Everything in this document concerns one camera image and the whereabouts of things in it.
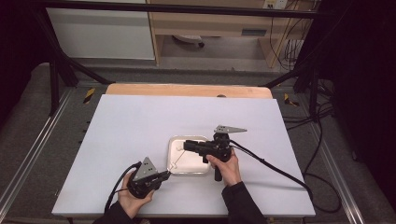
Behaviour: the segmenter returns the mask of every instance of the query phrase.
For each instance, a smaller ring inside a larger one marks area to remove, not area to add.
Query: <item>human hand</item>
[[[127,174],[122,181],[122,189],[128,189],[128,181],[132,173]],[[119,202],[122,209],[128,215],[128,217],[133,218],[139,212],[140,208],[146,203],[151,202],[154,190],[152,190],[144,199],[138,199],[129,192],[129,190],[119,191]]]
[[[219,167],[225,186],[230,187],[242,182],[241,175],[239,174],[238,158],[233,149],[231,149],[231,158],[226,162],[212,155],[206,155],[206,159],[210,161],[213,168],[216,166]]]

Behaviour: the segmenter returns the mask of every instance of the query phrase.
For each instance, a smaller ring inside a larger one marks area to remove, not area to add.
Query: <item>table surface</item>
[[[106,94],[97,106],[52,213],[100,216],[110,191],[128,166],[148,156],[159,172],[164,171],[168,142],[173,136],[201,135],[211,139],[219,124],[246,128],[246,133],[232,133],[230,137],[303,180],[276,100]],[[247,154],[238,150],[236,154],[241,176],[266,216],[315,215],[304,188]],[[212,169],[206,175],[172,175],[139,216],[226,216],[220,195],[223,187],[214,180]]]

